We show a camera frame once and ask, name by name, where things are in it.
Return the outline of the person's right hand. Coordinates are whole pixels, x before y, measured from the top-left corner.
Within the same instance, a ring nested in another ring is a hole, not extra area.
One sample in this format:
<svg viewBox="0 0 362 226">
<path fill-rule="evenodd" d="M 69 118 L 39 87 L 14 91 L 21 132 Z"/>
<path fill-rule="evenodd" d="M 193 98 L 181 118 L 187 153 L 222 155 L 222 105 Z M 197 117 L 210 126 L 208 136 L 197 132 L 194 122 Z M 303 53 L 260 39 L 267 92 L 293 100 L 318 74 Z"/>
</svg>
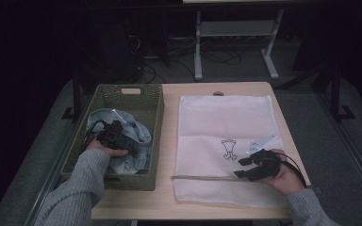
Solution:
<svg viewBox="0 0 362 226">
<path fill-rule="evenodd" d="M 280 170 L 276 176 L 265 178 L 262 183 L 272 187 L 284 196 L 304 188 L 296 173 L 284 164 L 280 165 Z"/>
</svg>

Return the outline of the white metal desk frame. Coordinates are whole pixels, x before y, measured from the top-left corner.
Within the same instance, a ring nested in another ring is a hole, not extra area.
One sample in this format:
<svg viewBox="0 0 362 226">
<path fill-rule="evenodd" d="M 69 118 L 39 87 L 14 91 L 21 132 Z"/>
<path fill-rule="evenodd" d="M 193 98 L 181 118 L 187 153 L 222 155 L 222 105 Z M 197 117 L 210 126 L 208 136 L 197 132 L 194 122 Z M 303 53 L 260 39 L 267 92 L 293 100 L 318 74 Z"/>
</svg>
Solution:
<svg viewBox="0 0 362 226">
<path fill-rule="evenodd" d="M 271 0 L 183 0 L 184 5 L 214 5 L 225 3 L 264 3 Z M 244 21 L 205 21 L 202 11 L 196 11 L 195 24 L 195 52 L 194 52 L 194 79 L 203 80 L 202 42 L 201 38 L 216 37 L 268 37 L 265 48 L 260 50 L 262 58 L 272 80 L 278 80 L 279 75 L 272 61 L 272 48 L 275 43 L 285 9 L 280 7 L 272 20 L 244 20 Z"/>
</svg>

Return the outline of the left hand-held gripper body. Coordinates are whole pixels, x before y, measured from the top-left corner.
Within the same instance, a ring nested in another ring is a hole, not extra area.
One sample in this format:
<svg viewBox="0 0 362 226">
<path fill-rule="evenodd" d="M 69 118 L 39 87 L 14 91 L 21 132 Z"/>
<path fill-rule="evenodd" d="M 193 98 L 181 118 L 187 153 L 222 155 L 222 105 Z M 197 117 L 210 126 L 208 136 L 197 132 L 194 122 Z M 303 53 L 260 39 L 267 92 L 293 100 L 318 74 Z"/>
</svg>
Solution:
<svg viewBox="0 0 362 226">
<path fill-rule="evenodd" d="M 115 109 L 99 110 L 97 122 L 103 124 L 103 128 L 96 136 L 103 146 L 113 150 L 133 150 L 134 141 L 123 133 L 126 121 Z"/>
</svg>

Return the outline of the white mesh laundry bag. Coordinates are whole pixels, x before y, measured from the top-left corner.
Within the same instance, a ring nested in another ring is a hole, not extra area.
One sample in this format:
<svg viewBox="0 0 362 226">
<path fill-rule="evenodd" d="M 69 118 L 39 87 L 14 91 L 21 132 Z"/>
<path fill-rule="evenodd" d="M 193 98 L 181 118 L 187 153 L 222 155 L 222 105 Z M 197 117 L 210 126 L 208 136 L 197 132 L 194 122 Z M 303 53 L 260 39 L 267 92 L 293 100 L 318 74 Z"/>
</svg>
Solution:
<svg viewBox="0 0 362 226">
<path fill-rule="evenodd" d="M 282 149 L 269 96 L 183 96 L 178 115 L 178 139 L 173 191 L 179 202 L 285 207 L 285 198 L 262 183 L 238 178 L 250 170 L 239 160 L 253 144 L 265 140 L 265 150 Z"/>
</svg>

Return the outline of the metal floor rail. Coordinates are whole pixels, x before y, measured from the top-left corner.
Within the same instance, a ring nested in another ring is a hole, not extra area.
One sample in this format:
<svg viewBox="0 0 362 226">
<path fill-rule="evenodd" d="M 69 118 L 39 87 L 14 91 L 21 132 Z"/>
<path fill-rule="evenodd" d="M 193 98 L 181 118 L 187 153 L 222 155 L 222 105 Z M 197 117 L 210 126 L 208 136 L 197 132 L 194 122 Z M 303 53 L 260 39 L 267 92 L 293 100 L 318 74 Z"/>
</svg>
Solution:
<svg viewBox="0 0 362 226">
<path fill-rule="evenodd" d="M 26 174 L 30 177 L 27 198 L 29 213 L 24 226 L 33 226 L 46 195 L 56 187 L 60 171 L 76 133 L 79 114 L 71 107 L 65 111 L 52 110 L 37 135 L 25 159 Z"/>
<path fill-rule="evenodd" d="M 355 145 L 353 139 L 350 137 L 342 122 L 338 120 L 338 117 L 332 115 L 330 103 L 327 101 L 326 97 L 323 94 L 316 94 L 316 98 L 319 101 L 322 109 L 325 111 L 327 119 L 331 122 L 332 126 L 337 131 L 339 138 L 347 148 L 347 152 L 349 153 L 349 156 L 351 157 L 354 166 L 356 167 L 357 173 L 362 180 L 362 155 L 360 154 L 358 147 Z"/>
</svg>

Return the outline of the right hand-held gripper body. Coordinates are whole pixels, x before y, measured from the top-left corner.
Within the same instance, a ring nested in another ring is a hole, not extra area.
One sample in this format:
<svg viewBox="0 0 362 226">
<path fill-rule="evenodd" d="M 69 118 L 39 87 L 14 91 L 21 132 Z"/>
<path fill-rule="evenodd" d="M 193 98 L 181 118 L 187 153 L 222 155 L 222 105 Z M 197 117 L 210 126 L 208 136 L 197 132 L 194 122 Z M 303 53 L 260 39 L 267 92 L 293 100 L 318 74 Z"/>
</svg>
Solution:
<svg viewBox="0 0 362 226">
<path fill-rule="evenodd" d="M 246 177 L 251 181 L 258 181 L 271 176 L 276 176 L 280 170 L 280 158 L 273 151 L 267 151 L 265 147 L 277 139 L 277 135 L 255 139 L 250 143 L 246 152 L 249 163 L 255 164 L 255 168 L 246 172 Z"/>
</svg>

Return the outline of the black metal stand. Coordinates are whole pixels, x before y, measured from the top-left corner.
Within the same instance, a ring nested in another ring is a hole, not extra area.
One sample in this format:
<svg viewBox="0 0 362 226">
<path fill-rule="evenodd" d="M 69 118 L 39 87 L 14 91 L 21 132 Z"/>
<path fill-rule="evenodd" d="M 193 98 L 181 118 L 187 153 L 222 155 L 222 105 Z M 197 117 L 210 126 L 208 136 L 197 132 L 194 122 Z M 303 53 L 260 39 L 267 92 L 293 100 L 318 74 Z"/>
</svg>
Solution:
<svg viewBox="0 0 362 226">
<path fill-rule="evenodd" d="M 62 115 L 64 120 L 76 121 L 81 112 L 81 94 L 79 85 L 79 76 L 77 73 L 73 75 L 72 79 L 72 91 L 73 91 L 73 106 L 67 107 Z"/>
<path fill-rule="evenodd" d="M 340 101 L 340 85 L 341 76 L 338 67 L 335 67 L 335 71 L 331 82 L 331 104 L 330 112 L 332 117 L 337 121 L 353 120 L 355 118 L 354 113 L 347 105 L 342 105 Z"/>
</svg>

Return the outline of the green woven basket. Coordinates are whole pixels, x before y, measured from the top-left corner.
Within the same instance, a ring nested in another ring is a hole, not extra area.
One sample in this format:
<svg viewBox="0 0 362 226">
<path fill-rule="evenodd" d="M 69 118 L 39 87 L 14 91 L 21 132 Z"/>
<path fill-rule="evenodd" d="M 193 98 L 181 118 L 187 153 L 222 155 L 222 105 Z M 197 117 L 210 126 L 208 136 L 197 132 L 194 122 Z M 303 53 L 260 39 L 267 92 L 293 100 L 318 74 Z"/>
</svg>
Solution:
<svg viewBox="0 0 362 226">
<path fill-rule="evenodd" d="M 74 166 L 91 140 L 86 137 L 87 119 L 100 108 L 112 108 L 127 112 L 145 125 L 152 134 L 150 168 L 144 174 L 110 174 L 105 172 L 105 188 L 121 190 L 153 191 L 156 188 L 157 160 L 164 112 L 162 86 L 151 85 L 100 85 L 97 87 L 87 112 L 77 129 L 74 141 L 61 170 L 61 175 L 71 177 Z"/>
</svg>

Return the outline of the light blue denim pants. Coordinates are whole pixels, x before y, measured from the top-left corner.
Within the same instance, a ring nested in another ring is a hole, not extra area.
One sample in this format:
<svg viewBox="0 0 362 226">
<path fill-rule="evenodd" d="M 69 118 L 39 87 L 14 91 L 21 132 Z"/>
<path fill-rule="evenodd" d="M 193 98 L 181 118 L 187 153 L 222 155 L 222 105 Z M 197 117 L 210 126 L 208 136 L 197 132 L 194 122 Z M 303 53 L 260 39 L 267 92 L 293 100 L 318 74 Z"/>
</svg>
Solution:
<svg viewBox="0 0 362 226">
<path fill-rule="evenodd" d="M 89 114 L 86 127 L 88 140 L 96 139 L 98 132 L 103 128 L 103 124 L 97 122 L 97 112 L 101 109 L 112 108 L 100 108 Z M 123 127 L 123 133 L 134 141 L 134 147 L 132 151 L 128 151 L 127 155 L 113 157 L 109 160 L 107 175 L 144 174 L 150 168 L 152 134 L 145 125 L 136 121 L 133 115 L 115 110 L 125 119 L 126 125 Z"/>
</svg>

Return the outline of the person's left hand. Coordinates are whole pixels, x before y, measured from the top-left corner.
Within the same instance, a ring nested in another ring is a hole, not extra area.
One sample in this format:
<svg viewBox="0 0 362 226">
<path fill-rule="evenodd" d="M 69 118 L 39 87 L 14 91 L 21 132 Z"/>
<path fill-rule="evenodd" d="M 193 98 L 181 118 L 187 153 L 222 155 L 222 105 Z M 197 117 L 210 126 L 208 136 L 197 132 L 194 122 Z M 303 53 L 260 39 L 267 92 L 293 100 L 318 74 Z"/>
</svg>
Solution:
<svg viewBox="0 0 362 226">
<path fill-rule="evenodd" d="M 113 150 L 108 147 L 105 147 L 101 144 L 99 140 L 92 140 L 87 146 L 87 150 L 97 149 L 103 151 L 110 157 L 120 157 L 128 154 L 128 150 Z"/>
</svg>

